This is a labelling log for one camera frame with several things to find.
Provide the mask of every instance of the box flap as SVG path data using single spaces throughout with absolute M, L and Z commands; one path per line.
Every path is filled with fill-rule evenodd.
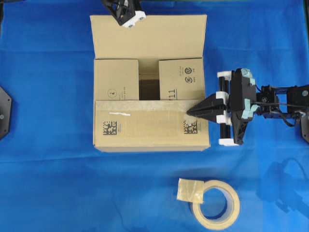
M 96 147 L 207 148 L 208 122 L 186 111 L 200 100 L 96 101 Z
M 206 15 L 148 15 L 133 28 L 109 15 L 91 16 L 96 59 L 138 59 L 140 73 L 158 73 L 158 61 L 201 58 Z

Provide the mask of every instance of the blue cloth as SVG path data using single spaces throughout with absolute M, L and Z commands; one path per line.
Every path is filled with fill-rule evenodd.
M 149 15 L 208 15 L 207 94 L 218 88 L 217 71 L 239 67 L 251 69 L 259 86 L 309 84 L 302 0 L 142 6 Z M 309 146 L 299 128 L 281 120 L 256 116 L 240 147 L 218 146 L 219 126 L 210 124 L 212 147 L 204 152 L 93 148 L 89 16 L 95 14 L 108 14 L 99 0 L 5 5 L 0 86 L 13 108 L 11 132 L 0 141 L 0 230 L 205 231 L 188 204 L 176 200 L 181 177 L 222 180 L 237 191 L 240 215 L 227 232 L 308 231 Z

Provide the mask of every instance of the masking tape roll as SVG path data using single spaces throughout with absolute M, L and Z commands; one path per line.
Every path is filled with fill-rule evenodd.
M 213 188 L 221 191 L 226 198 L 227 208 L 221 217 L 217 219 L 207 219 L 204 217 L 199 203 L 191 203 L 191 207 L 194 216 L 202 226 L 210 230 L 223 230 L 231 226 L 239 215 L 239 197 L 231 186 L 218 180 L 205 182 L 203 185 L 203 193 Z

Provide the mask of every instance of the printed label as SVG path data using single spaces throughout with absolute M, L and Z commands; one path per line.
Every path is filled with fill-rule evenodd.
M 184 134 L 197 134 L 197 121 L 194 123 L 187 123 L 186 121 L 183 122 L 183 133 Z
M 169 100 L 177 100 L 177 89 L 169 90 Z
M 103 135 L 117 135 L 117 121 L 103 122 Z

